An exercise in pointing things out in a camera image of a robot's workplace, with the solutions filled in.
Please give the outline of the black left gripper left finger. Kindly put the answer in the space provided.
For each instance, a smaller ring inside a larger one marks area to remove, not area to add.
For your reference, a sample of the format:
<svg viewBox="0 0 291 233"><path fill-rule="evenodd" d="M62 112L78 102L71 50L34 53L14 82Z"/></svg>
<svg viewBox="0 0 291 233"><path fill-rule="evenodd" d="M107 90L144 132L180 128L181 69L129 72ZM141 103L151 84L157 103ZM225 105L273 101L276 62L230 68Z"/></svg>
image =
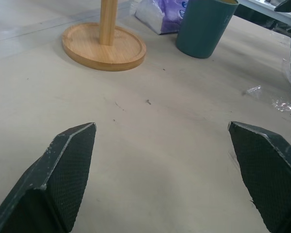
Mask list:
<svg viewBox="0 0 291 233"><path fill-rule="evenodd" d="M0 233L70 233L88 181L96 124L56 135L0 205Z"/></svg>

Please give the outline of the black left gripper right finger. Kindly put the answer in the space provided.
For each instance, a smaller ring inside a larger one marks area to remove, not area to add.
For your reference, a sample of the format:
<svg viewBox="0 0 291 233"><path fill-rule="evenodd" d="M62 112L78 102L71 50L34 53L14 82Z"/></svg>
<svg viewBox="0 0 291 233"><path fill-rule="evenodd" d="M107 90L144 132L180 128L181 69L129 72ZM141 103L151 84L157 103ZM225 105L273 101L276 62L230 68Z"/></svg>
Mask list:
<svg viewBox="0 0 291 233"><path fill-rule="evenodd" d="M232 121L243 183L270 233L291 233L291 145L279 134Z"/></svg>

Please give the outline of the wooden stand with round base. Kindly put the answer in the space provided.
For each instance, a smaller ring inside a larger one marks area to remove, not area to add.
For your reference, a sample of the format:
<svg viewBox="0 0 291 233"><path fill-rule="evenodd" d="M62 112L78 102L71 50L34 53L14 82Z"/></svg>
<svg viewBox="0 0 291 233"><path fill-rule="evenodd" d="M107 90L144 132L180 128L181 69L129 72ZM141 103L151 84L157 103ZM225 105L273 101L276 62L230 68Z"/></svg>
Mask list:
<svg viewBox="0 0 291 233"><path fill-rule="evenodd" d="M139 66L146 55L144 41L115 25L117 0L101 0L100 22L67 28L62 34L65 53L75 62L97 70L125 71Z"/></svg>

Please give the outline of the teal cylindrical container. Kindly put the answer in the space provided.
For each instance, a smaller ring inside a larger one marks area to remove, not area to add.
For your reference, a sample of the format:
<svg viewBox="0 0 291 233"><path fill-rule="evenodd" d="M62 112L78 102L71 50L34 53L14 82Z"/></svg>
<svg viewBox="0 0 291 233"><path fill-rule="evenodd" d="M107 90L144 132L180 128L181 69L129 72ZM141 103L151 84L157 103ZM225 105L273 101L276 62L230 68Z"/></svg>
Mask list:
<svg viewBox="0 0 291 233"><path fill-rule="evenodd" d="M188 0L176 47L191 57L209 58L238 5L237 0Z"/></svg>

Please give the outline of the crumpled clear plastic film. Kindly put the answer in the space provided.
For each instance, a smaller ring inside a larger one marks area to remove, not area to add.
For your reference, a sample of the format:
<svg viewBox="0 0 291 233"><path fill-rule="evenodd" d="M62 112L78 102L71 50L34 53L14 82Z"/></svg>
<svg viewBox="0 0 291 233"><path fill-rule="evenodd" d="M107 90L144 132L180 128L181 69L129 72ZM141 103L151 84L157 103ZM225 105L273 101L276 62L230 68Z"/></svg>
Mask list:
<svg viewBox="0 0 291 233"><path fill-rule="evenodd" d="M281 112L291 112L291 103L283 98L272 100L272 106Z"/></svg>

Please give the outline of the clear plastic wrapper scrap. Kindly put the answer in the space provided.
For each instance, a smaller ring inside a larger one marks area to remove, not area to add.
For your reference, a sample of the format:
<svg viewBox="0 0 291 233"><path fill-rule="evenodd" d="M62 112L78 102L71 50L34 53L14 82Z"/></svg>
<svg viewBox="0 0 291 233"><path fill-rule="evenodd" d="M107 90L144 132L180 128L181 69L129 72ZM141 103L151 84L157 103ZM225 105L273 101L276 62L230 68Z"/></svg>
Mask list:
<svg viewBox="0 0 291 233"><path fill-rule="evenodd" d="M255 86L242 92L243 95L258 95L261 92L261 86Z"/></svg>

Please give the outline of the purple white tissue pack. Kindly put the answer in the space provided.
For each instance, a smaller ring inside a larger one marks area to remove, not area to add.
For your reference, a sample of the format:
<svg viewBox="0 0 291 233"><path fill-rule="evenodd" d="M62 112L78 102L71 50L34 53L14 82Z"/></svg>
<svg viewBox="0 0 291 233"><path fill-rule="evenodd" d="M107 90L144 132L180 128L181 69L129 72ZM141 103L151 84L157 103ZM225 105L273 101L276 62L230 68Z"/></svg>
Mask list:
<svg viewBox="0 0 291 233"><path fill-rule="evenodd" d="M135 16L156 34L177 33L188 0L141 0Z"/></svg>

